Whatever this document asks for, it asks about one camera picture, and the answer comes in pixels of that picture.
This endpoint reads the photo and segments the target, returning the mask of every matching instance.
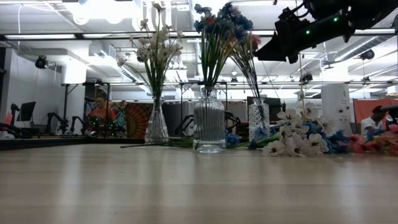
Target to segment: man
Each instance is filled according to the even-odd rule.
[[[88,115],[91,118],[97,117],[99,118],[99,122],[101,124],[105,123],[106,117],[106,100],[104,96],[97,96],[95,98],[95,104],[97,107]],[[108,122],[114,121],[116,119],[112,110],[108,110]]]
[[[376,131],[383,128],[382,120],[386,112],[382,111],[382,106],[377,106],[372,110],[372,116],[361,121],[361,134],[367,134],[368,131]]]

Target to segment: ribbed glass vase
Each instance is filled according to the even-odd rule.
[[[269,106],[264,98],[254,98],[249,106],[249,140],[260,141],[269,136]]]
[[[162,99],[154,99],[154,108],[148,121],[147,131],[145,133],[145,144],[162,143],[169,141],[166,121],[162,111]]]
[[[216,97],[215,88],[205,88],[193,109],[193,150],[219,153],[225,147],[224,105]]]

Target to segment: glass vase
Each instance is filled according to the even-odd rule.
[[[216,97],[215,88],[205,88],[193,109],[193,150],[219,153],[225,147],[224,105]]]
[[[154,108],[148,121],[145,133],[145,144],[155,144],[169,141],[166,121],[162,111],[161,98],[154,99]]]
[[[264,98],[254,98],[249,106],[249,140],[260,141],[269,136],[269,106]]]

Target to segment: monitor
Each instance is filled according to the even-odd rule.
[[[19,109],[17,121],[31,121],[36,102],[23,103]]]

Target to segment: wooden table surface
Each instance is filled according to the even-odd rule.
[[[0,223],[398,223],[398,158],[81,145],[0,152]]]

